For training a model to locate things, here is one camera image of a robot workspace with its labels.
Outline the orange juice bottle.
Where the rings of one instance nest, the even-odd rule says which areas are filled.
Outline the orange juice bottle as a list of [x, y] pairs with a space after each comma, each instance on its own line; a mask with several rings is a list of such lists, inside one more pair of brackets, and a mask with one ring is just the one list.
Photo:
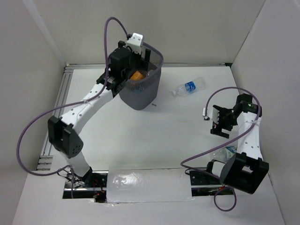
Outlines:
[[142, 80], [142, 79], [144, 79], [144, 78], [145, 78], [144, 74], [137, 70], [137, 71], [135, 71], [135, 72], [133, 73], [133, 75], [130, 77], [130, 80], [133, 80], [133, 81], [139, 81], [139, 80]]

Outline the red label plastic bottle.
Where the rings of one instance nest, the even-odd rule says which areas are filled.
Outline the red label plastic bottle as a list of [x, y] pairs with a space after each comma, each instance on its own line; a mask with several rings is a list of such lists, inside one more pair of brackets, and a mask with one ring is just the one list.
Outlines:
[[145, 77], [151, 76], [154, 72], [155, 72], [155, 70], [149, 70], [149, 71], [147, 71], [146, 74], [145, 74]]

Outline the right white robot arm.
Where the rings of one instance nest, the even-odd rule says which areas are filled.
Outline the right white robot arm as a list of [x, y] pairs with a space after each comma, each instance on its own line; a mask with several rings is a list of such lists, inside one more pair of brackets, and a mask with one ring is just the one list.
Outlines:
[[211, 134], [229, 138], [223, 130], [231, 131], [238, 126], [237, 151], [226, 162], [213, 159], [204, 173], [205, 180], [210, 184], [220, 180], [221, 184], [248, 194], [257, 190], [269, 171], [269, 164], [263, 160], [260, 150], [262, 109], [252, 101], [251, 95], [241, 94], [232, 109], [217, 105], [212, 107]]

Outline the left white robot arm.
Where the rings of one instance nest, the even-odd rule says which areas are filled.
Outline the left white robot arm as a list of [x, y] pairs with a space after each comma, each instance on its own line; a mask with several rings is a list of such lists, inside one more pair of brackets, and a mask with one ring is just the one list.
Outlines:
[[148, 69], [150, 50], [143, 52], [143, 43], [128, 40], [120, 41], [118, 48], [109, 56], [107, 74], [102, 74], [91, 91], [78, 105], [60, 118], [52, 116], [48, 120], [49, 141], [71, 165], [76, 182], [87, 187], [94, 176], [86, 162], [82, 149], [83, 141], [79, 134], [85, 124], [106, 103], [110, 102], [125, 87], [126, 81], [139, 69]]

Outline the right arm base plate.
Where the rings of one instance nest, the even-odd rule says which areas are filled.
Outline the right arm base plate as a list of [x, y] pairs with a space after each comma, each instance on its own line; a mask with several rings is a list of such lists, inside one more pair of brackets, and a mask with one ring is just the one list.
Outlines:
[[198, 171], [186, 169], [185, 174], [190, 178], [193, 197], [213, 196], [217, 191], [224, 188], [216, 178], [199, 173]]

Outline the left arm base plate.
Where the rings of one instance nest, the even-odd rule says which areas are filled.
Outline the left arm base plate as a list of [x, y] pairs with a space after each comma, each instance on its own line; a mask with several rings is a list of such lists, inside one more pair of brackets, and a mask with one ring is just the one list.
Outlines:
[[57, 175], [64, 179], [63, 199], [91, 199], [96, 203], [106, 203], [108, 171], [93, 171], [89, 181], [72, 176], [70, 170]]

